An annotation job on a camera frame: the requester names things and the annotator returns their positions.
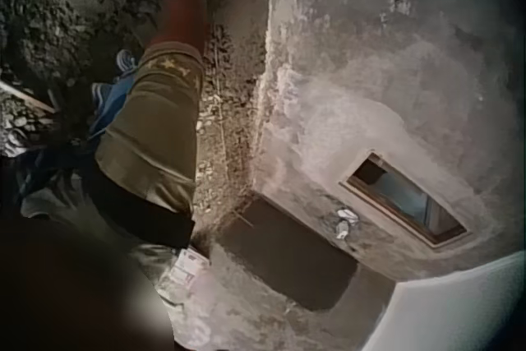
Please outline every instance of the man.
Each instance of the man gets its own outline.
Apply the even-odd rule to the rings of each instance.
[[[134,256],[155,284],[190,242],[205,15],[205,0],[165,0],[159,31],[95,157],[26,197],[22,218],[0,221],[9,279],[2,327],[13,327],[9,339],[25,330],[15,348],[162,349],[117,323],[129,275],[108,246]]]

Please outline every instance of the concrete wall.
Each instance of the concrete wall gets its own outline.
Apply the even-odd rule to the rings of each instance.
[[[524,291],[524,254],[438,279],[400,283],[362,351],[485,349]]]
[[[520,249],[524,70],[513,0],[271,0],[254,188],[392,279]],[[340,183],[375,151],[470,234],[431,249]],[[335,240],[335,210],[361,224]]]

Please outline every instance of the dirt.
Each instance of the dirt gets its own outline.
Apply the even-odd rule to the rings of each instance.
[[[198,238],[220,223],[248,187],[268,1],[209,0],[198,124]],[[161,0],[0,0],[0,78],[45,103],[51,92],[61,111],[46,130],[59,140],[82,139],[93,111],[91,84],[111,82],[118,74],[119,49],[140,57],[155,32],[160,6]],[[36,132],[43,129],[39,119],[48,116],[2,93],[0,108],[0,136],[5,136],[6,116],[10,123],[27,118]]]

